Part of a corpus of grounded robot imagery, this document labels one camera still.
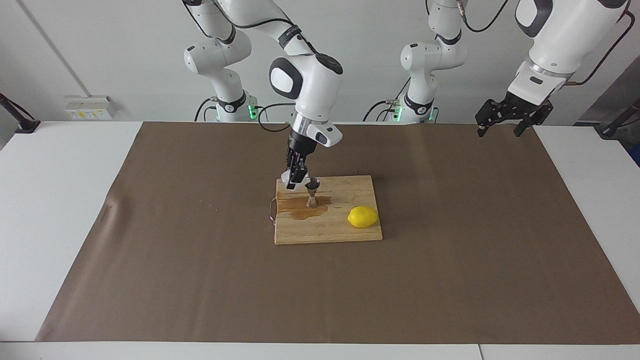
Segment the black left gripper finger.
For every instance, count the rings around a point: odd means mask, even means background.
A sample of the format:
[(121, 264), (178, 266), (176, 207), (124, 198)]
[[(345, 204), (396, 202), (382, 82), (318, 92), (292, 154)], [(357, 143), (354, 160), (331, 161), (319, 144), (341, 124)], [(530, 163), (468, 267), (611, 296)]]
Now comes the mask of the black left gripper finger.
[(542, 125), (553, 109), (553, 105), (541, 105), (534, 111), (524, 112), (521, 114), (521, 121), (519, 121), (513, 130), (514, 136), (521, 137), (527, 129), (532, 128), (533, 126)]
[(490, 127), (508, 120), (509, 114), (510, 103), (505, 101), (495, 101), (493, 99), (486, 100), (475, 114), (478, 136), (484, 137)]

